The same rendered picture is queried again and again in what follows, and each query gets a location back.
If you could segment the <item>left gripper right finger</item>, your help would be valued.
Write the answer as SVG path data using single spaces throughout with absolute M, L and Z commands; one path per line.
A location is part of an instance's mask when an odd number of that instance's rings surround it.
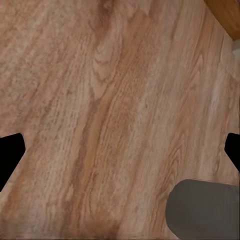
M 229 133 L 224 150 L 240 172 L 240 135 Z

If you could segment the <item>trash can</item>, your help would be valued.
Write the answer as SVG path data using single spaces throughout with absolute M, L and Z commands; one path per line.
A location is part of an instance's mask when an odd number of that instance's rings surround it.
M 184 179 L 169 194 L 165 218 L 180 240 L 240 240 L 240 186 Z

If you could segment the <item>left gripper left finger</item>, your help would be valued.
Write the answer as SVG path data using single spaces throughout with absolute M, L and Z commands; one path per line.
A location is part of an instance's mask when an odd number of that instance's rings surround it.
M 26 152 L 21 133 L 0 138 L 0 192 Z

